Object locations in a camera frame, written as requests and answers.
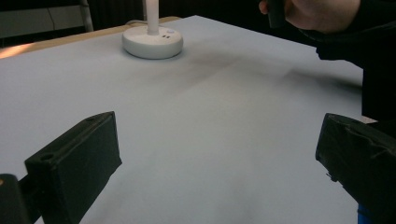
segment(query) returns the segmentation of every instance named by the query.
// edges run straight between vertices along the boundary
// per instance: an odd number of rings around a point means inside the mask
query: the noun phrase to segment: white lamp
[[[159,26],[158,0],[146,0],[148,26],[133,27],[122,35],[122,45],[131,54],[145,59],[165,59],[179,54],[182,35]]]

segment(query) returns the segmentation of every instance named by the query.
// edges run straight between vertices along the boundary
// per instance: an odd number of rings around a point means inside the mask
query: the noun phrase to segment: cable
[[[47,11],[49,13],[50,20],[52,21],[52,31],[55,31],[55,21],[52,18],[52,14],[50,14],[50,8],[47,7]]]
[[[144,23],[144,24],[147,24],[148,22],[147,22],[147,21],[137,21],[137,20],[133,20],[133,21],[127,21],[127,22],[125,23],[125,25],[130,25],[130,24],[133,24],[133,23]]]

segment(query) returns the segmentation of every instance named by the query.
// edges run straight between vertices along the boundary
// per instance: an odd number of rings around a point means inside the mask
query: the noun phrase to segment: gray tabletop
[[[0,60],[0,173],[115,111],[123,165],[82,223],[356,223],[315,150],[325,113],[361,117],[361,70],[201,17],[165,25],[185,39],[168,60],[121,34]]]

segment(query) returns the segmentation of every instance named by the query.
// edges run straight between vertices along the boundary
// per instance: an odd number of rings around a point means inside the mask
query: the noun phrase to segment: black sleeve
[[[340,34],[302,31],[318,42],[322,60],[346,60],[363,69],[362,114],[396,119],[396,0],[361,0],[355,20]]]
[[[363,31],[396,21],[394,1],[361,0],[361,6],[347,33]]]

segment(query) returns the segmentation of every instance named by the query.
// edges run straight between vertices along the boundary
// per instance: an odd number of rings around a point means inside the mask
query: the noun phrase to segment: black plastic part
[[[396,223],[395,123],[367,125],[327,114],[318,140],[317,160],[375,223]]]
[[[268,19],[271,28],[280,28],[285,25],[285,8],[283,0],[267,0]]]
[[[114,112],[84,119],[25,165],[44,222],[79,223],[121,165]]]
[[[28,175],[20,180],[20,188],[30,223],[35,223],[41,217],[35,205],[35,201],[38,200],[36,196],[38,195],[39,189],[30,181]]]
[[[31,223],[15,175],[0,175],[0,223]]]

